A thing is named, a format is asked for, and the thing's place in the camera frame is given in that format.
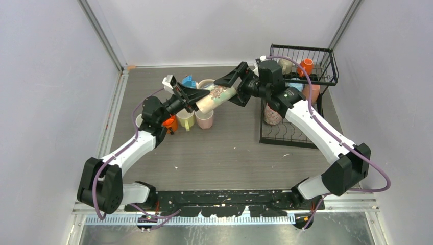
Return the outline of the pink patterned mug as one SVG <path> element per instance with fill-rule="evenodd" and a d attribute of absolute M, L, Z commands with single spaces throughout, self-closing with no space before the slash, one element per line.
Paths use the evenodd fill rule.
<path fill-rule="evenodd" d="M 277 125 L 282 122 L 281 115 L 272 110 L 268 103 L 266 103 L 266 106 L 264 108 L 264 121 L 271 126 Z"/>

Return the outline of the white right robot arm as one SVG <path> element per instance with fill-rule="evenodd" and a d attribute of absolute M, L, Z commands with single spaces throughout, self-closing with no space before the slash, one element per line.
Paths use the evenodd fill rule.
<path fill-rule="evenodd" d="M 330 167 L 321 175 L 307 178 L 292 188 L 292 204 L 305 209 L 312 198 L 331 193 L 341 196 L 363 180 L 369 170 L 370 148 L 343 137 L 308 103 L 305 96 L 283 80 L 281 66 L 274 60 L 259 62 L 254 73 L 246 62 L 227 75 L 215 80 L 215 85 L 231 87 L 240 83 L 231 102 L 244 106 L 250 97 L 265 100 L 269 107 L 294 124 L 325 156 Z"/>

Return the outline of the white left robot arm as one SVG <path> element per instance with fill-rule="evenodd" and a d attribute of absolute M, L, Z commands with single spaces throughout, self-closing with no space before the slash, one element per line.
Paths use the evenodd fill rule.
<path fill-rule="evenodd" d="M 123 183 L 124 174 L 145 154 L 156 149 L 167 134 L 164 122 L 181 110 L 197 110 L 196 103 L 210 95 L 209 90 L 194 89 L 177 83 L 173 95 L 162 102 L 154 94 L 141 105 L 142 122 L 135 126 L 131 139 L 102 157 L 89 158 L 83 168 L 77 199 L 95 209 L 99 219 L 114 213 L 121 205 L 137 204 L 144 211 L 156 207 L 154 187 L 144 182 Z"/>

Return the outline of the pink faceted mug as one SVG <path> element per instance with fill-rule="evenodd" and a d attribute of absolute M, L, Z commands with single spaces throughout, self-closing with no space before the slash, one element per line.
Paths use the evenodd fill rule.
<path fill-rule="evenodd" d="M 213 125 L 214 111 L 210 111 L 208 113 L 203 113 L 201 111 L 195 112 L 196 122 L 201 129 L 210 129 Z"/>

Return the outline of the orange mug black handle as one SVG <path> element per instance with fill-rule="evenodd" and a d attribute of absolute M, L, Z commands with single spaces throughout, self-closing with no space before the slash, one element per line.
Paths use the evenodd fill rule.
<path fill-rule="evenodd" d="M 169 119 L 167 119 L 163 125 L 167 128 L 167 132 L 171 135 L 174 135 L 174 133 L 178 129 L 178 122 L 175 115 L 172 115 Z"/>

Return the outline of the blue floral mug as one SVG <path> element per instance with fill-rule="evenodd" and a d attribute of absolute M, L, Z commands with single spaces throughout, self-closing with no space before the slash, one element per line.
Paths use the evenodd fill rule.
<path fill-rule="evenodd" d="M 136 127 L 137 127 L 137 128 L 140 128 L 141 123 L 142 123 L 142 114 L 139 114 L 139 115 L 136 117 L 136 119 L 135 119 Z"/>

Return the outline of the pale yellow faceted mug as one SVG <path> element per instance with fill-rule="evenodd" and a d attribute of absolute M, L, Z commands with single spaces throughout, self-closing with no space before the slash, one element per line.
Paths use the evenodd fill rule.
<path fill-rule="evenodd" d="M 188 112 L 185 109 L 181 110 L 176 114 L 176 118 L 180 124 L 180 126 L 184 127 L 186 131 L 190 131 L 191 128 L 195 125 L 195 113 Z"/>

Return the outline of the tall cream dragon mug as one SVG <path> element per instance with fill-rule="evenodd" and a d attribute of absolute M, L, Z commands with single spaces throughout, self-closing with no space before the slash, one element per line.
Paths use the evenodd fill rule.
<path fill-rule="evenodd" d="M 230 100 L 237 94 L 234 87 L 224 87 L 214 84 L 214 79 L 205 79 L 197 84 L 197 89 L 208 90 L 210 93 L 196 102 L 198 110 L 209 113 L 222 103 Z"/>

